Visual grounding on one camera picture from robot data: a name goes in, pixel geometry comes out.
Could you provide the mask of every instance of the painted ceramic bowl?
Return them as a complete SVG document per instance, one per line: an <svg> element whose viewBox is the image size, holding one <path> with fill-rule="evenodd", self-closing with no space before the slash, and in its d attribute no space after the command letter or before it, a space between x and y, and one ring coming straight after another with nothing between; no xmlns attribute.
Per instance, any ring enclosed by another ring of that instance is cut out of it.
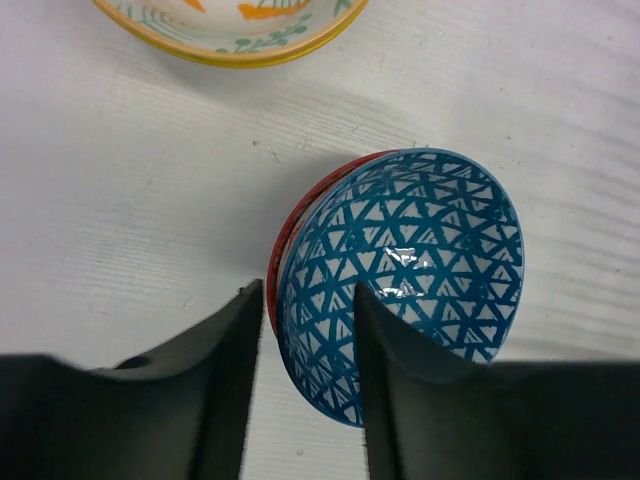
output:
<svg viewBox="0 0 640 480"><path fill-rule="evenodd" d="M151 45L200 63L262 67L320 48L368 0L94 0Z"/></svg>
<svg viewBox="0 0 640 480"><path fill-rule="evenodd" d="M506 192L474 161L437 149L370 159L317 197L295 228L270 313L291 379L331 418L362 425L358 281L469 361L491 361L505 341L522 289L522 233Z"/></svg>

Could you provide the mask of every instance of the table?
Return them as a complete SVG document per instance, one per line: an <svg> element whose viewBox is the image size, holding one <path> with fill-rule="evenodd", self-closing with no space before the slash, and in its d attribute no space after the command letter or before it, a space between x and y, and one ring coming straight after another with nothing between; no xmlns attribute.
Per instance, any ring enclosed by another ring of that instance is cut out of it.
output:
<svg viewBox="0 0 640 480"><path fill-rule="evenodd" d="M358 156L491 170L525 234L500 359L640 357L640 4L371 0L264 70L187 63L89 1L0 16L0 351L109 366L264 277L289 210ZM287 378L265 325L247 480L365 479L362 432Z"/></svg>

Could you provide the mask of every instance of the white wooden surface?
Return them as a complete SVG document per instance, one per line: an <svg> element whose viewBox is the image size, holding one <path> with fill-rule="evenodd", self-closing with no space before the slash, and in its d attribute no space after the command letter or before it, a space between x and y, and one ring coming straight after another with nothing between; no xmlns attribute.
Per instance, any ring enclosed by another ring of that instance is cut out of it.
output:
<svg viewBox="0 0 640 480"><path fill-rule="evenodd" d="M500 358L640 357L640 3L371 0L321 51L227 71L88 1L0 15L0 350L104 366L264 276L342 163L430 144L503 182L525 293ZM264 329L249 480L364 479L361 432L297 394Z"/></svg>

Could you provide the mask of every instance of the white bowl with orange fish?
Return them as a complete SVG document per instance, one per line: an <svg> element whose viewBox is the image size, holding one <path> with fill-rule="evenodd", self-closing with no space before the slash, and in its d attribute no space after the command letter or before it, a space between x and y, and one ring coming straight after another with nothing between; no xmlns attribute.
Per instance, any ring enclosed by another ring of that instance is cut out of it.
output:
<svg viewBox="0 0 640 480"><path fill-rule="evenodd" d="M188 60L264 67L310 53L368 0L94 0L120 26Z"/></svg>

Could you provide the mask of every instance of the orange fish design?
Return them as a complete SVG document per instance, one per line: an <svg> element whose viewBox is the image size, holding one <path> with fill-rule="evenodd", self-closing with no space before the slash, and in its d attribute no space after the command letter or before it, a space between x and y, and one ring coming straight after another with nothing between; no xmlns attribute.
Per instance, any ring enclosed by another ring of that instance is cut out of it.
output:
<svg viewBox="0 0 640 480"><path fill-rule="evenodd" d="M277 0L274 0L273 7L263 7L263 0L258 5L242 3L238 5L238 9L240 10L240 13L242 13L242 16L245 20L265 20L267 18L279 17L280 15L293 15L295 13L298 13L300 10L311 3L311 0L298 0L294 5L291 5L291 0L289 0L289 5L285 7L285 2L283 0L280 0L281 6L276 7L276 1Z"/></svg>
<svg viewBox="0 0 640 480"><path fill-rule="evenodd" d="M186 3L190 7L195 8L199 12L206 13L205 10L204 10L204 7L200 4L199 0L183 0L183 1L184 1L184 3Z"/></svg>

